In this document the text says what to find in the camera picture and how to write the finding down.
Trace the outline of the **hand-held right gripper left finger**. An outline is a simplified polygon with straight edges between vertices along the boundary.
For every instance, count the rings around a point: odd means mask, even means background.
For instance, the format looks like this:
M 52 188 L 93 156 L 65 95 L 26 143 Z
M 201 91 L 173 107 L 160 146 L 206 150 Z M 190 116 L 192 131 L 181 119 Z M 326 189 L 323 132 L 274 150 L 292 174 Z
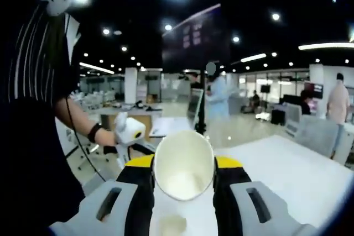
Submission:
M 149 235 L 154 207 L 153 155 L 127 162 L 80 203 L 67 222 L 50 226 L 54 235 Z

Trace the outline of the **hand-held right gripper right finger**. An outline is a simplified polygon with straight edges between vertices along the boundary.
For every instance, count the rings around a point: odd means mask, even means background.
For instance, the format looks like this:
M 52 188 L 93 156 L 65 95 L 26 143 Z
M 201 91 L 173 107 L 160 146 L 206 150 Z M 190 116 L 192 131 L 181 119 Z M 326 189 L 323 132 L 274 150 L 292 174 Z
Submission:
M 260 181 L 252 181 L 242 164 L 215 157 L 213 205 L 218 235 L 315 235 L 316 228 L 296 221 L 287 203 Z

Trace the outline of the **person's left hand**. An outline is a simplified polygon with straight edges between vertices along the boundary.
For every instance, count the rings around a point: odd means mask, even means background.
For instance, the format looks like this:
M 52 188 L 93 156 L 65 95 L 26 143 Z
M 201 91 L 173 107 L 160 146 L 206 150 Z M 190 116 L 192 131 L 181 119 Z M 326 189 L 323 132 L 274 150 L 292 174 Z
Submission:
M 95 143 L 97 143 L 100 146 L 115 146 L 115 145 L 117 145 L 114 132 L 103 129 L 103 128 L 99 129 L 96 132 Z

